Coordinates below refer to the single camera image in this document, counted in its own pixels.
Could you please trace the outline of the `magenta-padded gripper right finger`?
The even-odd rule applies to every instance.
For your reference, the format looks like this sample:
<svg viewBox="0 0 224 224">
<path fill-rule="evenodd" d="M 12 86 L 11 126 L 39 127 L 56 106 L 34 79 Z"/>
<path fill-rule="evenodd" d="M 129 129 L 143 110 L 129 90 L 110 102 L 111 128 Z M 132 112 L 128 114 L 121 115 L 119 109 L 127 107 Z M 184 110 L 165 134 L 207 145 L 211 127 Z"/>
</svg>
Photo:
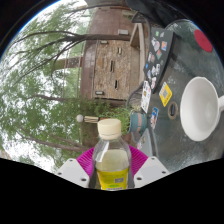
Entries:
<svg viewBox="0 0 224 224">
<path fill-rule="evenodd" d="M 143 187 L 170 174 L 157 157 L 148 157 L 132 146 L 130 146 L 130 152 L 131 166 L 128 174 L 129 189 Z"/>
</svg>

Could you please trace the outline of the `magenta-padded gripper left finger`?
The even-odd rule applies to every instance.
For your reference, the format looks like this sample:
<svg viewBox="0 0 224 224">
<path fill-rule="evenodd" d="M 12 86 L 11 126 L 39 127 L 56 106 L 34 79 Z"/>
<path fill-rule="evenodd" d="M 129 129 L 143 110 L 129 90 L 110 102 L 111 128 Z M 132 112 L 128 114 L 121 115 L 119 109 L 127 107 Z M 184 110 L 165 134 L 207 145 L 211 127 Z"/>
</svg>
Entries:
<svg viewBox="0 0 224 224">
<path fill-rule="evenodd" d="M 77 159 L 68 159 L 56 172 L 56 175 L 84 188 L 94 189 L 96 171 L 94 170 L 91 148 L 82 153 Z"/>
</svg>

